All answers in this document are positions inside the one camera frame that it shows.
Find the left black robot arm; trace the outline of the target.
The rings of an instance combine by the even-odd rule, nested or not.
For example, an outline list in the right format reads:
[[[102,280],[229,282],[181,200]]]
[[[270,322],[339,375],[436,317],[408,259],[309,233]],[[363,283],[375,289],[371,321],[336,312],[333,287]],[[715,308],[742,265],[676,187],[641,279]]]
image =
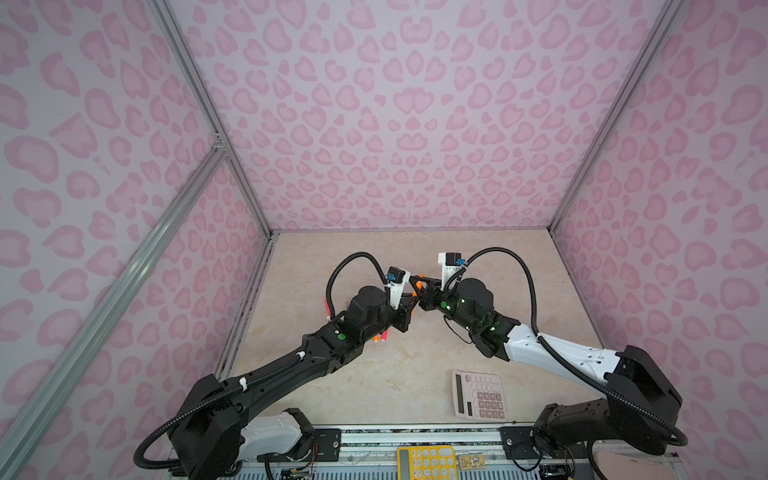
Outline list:
[[[308,446],[313,427],[298,409],[275,417],[263,411],[299,387],[358,358],[365,344],[390,328],[406,332],[417,297],[361,288],[347,310],[300,345],[256,370],[219,381],[198,380],[178,413],[136,448],[134,464],[188,479],[218,479],[245,458],[283,454]]]

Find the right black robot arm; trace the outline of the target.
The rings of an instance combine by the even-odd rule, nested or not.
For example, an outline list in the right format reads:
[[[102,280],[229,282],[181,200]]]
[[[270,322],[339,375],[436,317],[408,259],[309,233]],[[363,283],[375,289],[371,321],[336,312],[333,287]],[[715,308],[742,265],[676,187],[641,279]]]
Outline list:
[[[535,332],[499,313],[493,293],[477,279],[445,287],[438,279],[417,278],[411,285],[423,310],[436,310],[464,329],[483,356],[538,367],[598,393],[573,405],[546,405],[530,433],[539,450],[620,440],[662,455],[688,444],[676,425],[682,398],[645,350],[597,349]]]

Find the pink desk calculator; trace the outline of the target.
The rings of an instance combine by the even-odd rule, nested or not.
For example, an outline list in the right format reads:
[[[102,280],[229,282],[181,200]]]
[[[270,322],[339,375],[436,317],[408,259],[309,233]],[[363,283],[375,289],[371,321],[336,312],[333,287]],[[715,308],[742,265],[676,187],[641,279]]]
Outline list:
[[[478,422],[509,419],[499,375],[453,370],[451,387],[454,413],[458,418]]]

